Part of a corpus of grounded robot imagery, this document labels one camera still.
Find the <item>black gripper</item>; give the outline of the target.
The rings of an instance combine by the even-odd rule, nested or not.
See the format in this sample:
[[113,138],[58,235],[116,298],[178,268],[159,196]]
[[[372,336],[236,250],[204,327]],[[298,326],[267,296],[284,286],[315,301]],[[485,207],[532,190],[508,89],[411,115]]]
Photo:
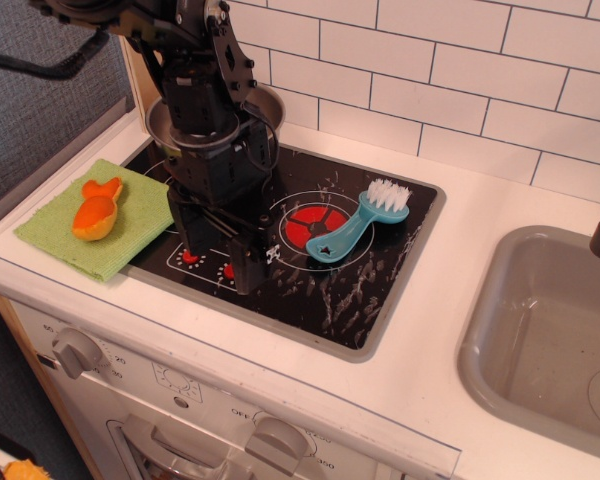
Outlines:
[[227,241],[239,295],[270,276],[260,217],[278,157],[276,134],[246,133],[219,149],[182,150],[165,161],[168,203],[184,248],[200,255]]

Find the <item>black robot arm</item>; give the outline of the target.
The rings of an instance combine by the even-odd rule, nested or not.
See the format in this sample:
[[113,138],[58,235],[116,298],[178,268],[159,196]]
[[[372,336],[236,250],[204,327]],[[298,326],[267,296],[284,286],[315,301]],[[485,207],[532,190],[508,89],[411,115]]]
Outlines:
[[168,202],[192,253],[224,242],[241,295],[268,276],[267,185],[278,163],[273,122],[249,101],[253,61],[224,1],[34,1],[63,24],[127,39],[166,103],[179,155]]

